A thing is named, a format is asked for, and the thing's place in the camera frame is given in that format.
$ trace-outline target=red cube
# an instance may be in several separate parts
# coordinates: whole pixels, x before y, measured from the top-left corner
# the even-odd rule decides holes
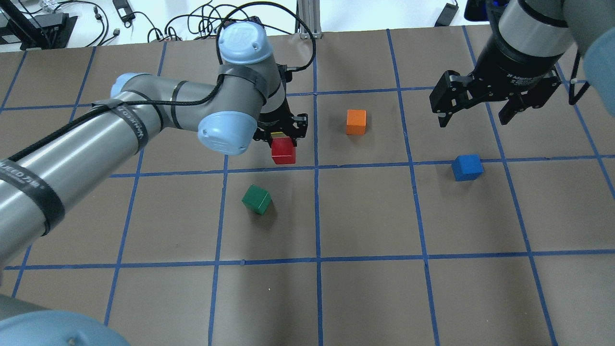
[[[293,164],[296,161],[295,146],[290,137],[274,138],[271,143],[271,158],[276,164]]]

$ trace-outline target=white floor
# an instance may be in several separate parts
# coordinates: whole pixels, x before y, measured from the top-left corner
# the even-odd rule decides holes
[[[40,9],[38,0],[22,0],[31,11]],[[126,29],[122,24],[111,0],[90,0],[100,5],[109,15],[109,36],[113,29],[120,29],[120,35],[108,44],[128,44],[147,42],[147,32],[152,28],[147,19],[137,14],[133,27]],[[211,5],[232,4],[238,6],[250,0],[214,0]],[[292,11],[295,11],[295,0],[275,0]],[[363,31],[397,28],[420,28],[433,26],[447,0],[321,0],[320,16],[322,31]],[[459,0],[459,12],[452,25],[478,24],[468,22],[463,17],[467,0]],[[165,24],[176,15],[188,14],[195,8],[207,3],[205,0],[129,0],[134,11],[146,13],[154,24],[164,29]],[[231,7],[220,8],[220,14],[226,15]],[[69,41],[68,47],[82,47],[100,34],[101,24],[94,19],[93,6],[89,4],[66,4],[63,12],[71,16],[77,15],[77,25]],[[246,9],[249,15],[256,15],[263,23],[292,32],[295,20],[285,12],[270,6],[252,6]],[[198,18],[191,20],[191,28],[195,31]],[[175,21],[172,26],[182,39],[192,39],[186,26],[186,18]],[[268,30],[268,34],[280,34]],[[0,46],[0,52],[19,50],[19,44]]]

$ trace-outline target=blue object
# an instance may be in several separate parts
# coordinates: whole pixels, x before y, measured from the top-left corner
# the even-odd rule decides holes
[[[600,94],[606,110],[615,116],[615,28],[600,36],[585,53],[587,80]]]
[[[243,154],[256,132],[256,120],[238,111],[220,111],[199,123],[197,136],[203,145],[226,155]]]
[[[2,345],[130,346],[118,333],[80,313],[43,310],[0,321]]]
[[[483,172],[480,157],[476,154],[457,156],[453,162],[453,173],[455,174],[455,180],[458,182],[476,180]]]
[[[220,35],[219,47],[225,61],[238,65],[261,62],[273,54],[265,29],[253,22],[229,25]]]
[[[117,77],[115,84],[111,86],[111,97],[114,97],[115,95],[122,92],[122,88],[124,87],[124,85],[126,85],[126,83],[128,83],[128,81],[130,81],[132,78],[139,76],[141,74],[149,74],[149,73],[129,72],[129,73],[122,74],[120,77]]]

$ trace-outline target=power adapter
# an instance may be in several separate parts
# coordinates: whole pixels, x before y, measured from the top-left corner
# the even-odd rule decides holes
[[[438,17],[438,20],[435,21],[434,26],[451,25],[451,22],[453,21],[453,18],[455,18],[455,15],[457,14],[458,10],[459,10],[459,6],[452,5],[452,4],[446,4],[444,6],[444,9],[442,10],[442,13]]]

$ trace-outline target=cube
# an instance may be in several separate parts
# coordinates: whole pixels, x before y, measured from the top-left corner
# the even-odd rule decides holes
[[[276,164],[296,162],[296,150],[290,137],[274,138],[271,143],[271,158]]]
[[[269,192],[256,185],[251,185],[241,202],[251,211],[263,215],[271,203]]]
[[[348,110],[346,115],[346,134],[364,135],[367,127],[367,111]]]
[[[453,162],[453,173],[455,174],[455,180],[458,182],[476,180],[483,172],[480,157],[476,154],[457,156]]]

